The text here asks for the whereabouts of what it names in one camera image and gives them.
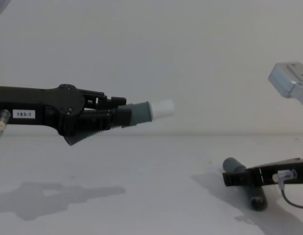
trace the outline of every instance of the white table surface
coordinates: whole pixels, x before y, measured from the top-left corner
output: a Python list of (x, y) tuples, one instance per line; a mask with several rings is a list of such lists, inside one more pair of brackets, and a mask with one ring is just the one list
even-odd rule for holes
[[(224, 186), (227, 157), (246, 166), (303, 157), (303, 136), (4, 136), (0, 235), (303, 235), (303, 210), (266, 187), (254, 212)], [(303, 203), (303, 186), (287, 186)]]

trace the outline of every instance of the white wall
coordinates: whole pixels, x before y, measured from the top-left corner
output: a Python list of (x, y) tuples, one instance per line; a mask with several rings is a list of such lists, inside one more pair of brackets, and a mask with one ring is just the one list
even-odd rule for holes
[(303, 0), (12, 0), (0, 16), (0, 85), (174, 99), (133, 132), (303, 132), (267, 80), (281, 61), (303, 63)]

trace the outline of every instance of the white label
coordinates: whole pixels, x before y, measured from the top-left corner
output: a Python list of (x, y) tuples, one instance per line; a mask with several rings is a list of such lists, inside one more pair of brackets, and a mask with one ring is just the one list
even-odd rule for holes
[(23, 110), (23, 109), (14, 109), (13, 118), (30, 118), (35, 119), (36, 113), (35, 110)]

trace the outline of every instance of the wire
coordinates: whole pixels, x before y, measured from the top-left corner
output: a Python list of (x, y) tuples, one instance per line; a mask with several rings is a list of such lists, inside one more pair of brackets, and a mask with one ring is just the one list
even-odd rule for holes
[(294, 204), (293, 202), (290, 202), (289, 199), (285, 196), (285, 193), (284, 193), (284, 190), (283, 190), (283, 189), (281, 190), (281, 193), (282, 193), (282, 197), (284, 198), (284, 200), (285, 200), (287, 203), (289, 203), (291, 206), (296, 207), (296, 208), (303, 209), (303, 206), (300, 206), (300, 205)]

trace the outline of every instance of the white cylinder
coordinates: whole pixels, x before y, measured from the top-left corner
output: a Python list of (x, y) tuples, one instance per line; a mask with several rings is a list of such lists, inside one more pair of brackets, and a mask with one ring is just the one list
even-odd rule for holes
[(175, 114), (175, 106), (172, 100), (163, 100), (159, 103), (149, 102), (152, 121)]

